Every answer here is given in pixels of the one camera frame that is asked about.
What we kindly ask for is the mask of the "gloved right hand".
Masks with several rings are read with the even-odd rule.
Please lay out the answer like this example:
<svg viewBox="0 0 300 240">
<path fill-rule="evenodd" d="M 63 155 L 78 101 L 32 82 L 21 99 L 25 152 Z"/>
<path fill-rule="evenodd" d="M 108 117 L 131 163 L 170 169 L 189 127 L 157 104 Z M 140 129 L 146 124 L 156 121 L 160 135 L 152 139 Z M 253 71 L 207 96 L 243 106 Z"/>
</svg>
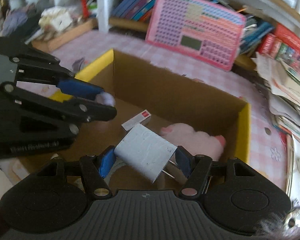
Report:
<svg viewBox="0 0 300 240">
<path fill-rule="evenodd" d="M 300 202 L 287 212 L 270 213 L 258 221 L 255 236 L 265 239 L 300 239 Z"/>
</svg>

